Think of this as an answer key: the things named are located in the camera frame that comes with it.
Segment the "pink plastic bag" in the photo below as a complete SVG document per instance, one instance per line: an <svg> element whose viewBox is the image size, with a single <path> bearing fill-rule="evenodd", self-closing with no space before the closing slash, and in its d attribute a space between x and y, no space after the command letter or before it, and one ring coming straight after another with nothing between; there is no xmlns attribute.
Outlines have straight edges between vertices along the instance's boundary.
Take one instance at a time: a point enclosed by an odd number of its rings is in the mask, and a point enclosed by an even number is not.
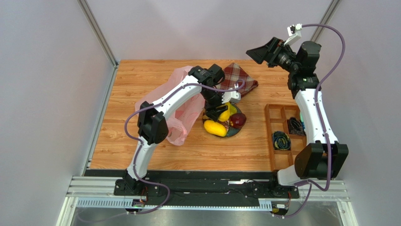
<svg viewBox="0 0 401 226"><path fill-rule="evenodd" d="M185 76L188 75L188 72L191 69L192 66L184 66L175 69L167 82L163 83L135 103L135 110L138 111L140 109L140 105L144 101L152 103L153 101L158 100L166 95L175 86L177 86ZM194 123L203 111L204 103L205 100L203 96L201 94L197 94L186 101L175 111L175 113L170 116L170 118L167 120L169 134L166 139L171 144L176 146L181 146L184 144Z"/></svg>

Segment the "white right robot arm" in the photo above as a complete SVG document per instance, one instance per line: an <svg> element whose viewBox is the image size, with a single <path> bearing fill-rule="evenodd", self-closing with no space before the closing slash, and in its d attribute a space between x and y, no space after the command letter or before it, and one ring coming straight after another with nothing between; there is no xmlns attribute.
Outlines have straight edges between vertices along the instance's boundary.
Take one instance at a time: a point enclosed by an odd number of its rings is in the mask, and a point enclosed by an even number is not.
<svg viewBox="0 0 401 226"><path fill-rule="evenodd" d="M273 37L267 44L247 50L246 54L257 64L279 66L289 72L288 88L298 105L306 129L307 146L297 154L292 166L277 172L281 186L300 186L309 179L336 178L349 154L328 122L322 102L320 81L315 74L321 45L305 41L298 52L281 39Z"/></svg>

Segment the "yellow fake mango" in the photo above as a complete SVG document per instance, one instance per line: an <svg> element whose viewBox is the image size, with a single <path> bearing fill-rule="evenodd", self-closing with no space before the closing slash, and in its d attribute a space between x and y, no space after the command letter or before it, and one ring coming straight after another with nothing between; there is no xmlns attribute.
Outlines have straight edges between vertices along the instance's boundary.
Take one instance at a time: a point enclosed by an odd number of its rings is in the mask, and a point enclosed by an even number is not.
<svg viewBox="0 0 401 226"><path fill-rule="evenodd" d="M226 127L218 122L214 122L213 120L204 121L203 127L209 134L218 137L225 137L227 135Z"/></svg>

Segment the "red fake apple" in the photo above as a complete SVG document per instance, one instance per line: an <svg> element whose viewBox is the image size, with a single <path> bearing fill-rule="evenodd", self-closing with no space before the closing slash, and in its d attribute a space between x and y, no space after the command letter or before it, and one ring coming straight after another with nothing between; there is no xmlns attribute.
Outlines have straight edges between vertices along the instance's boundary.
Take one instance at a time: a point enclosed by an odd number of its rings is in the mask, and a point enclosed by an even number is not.
<svg viewBox="0 0 401 226"><path fill-rule="evenodd" d="M247 117L243 113L235 113L230 117L230 125L235 129L241 129L245 125Z"/></svg>

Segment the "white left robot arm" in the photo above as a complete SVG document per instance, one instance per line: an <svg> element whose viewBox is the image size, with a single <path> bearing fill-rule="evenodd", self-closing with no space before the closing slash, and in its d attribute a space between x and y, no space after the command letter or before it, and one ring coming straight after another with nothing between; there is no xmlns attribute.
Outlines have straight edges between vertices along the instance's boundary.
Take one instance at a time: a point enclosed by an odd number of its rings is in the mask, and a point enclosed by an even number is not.
<svg viewBox="0 0 401 226"><path fill-rule="evenodd" d="M216 86L225 80L223 69L213 64L205 69L191 67L187 75L165 95L149 103L144 101L139 109L125 121L126 135L137 141L137 147L130 165L123 177L131 189L140 188L145 181L151 157L157 145L169 134L168 119L186 102L196 95L205 101L206 115L213 121L223 114L228 107L226 103L240 100L238 92L243 80L234 83L230 89L218 89Z"/></svg>

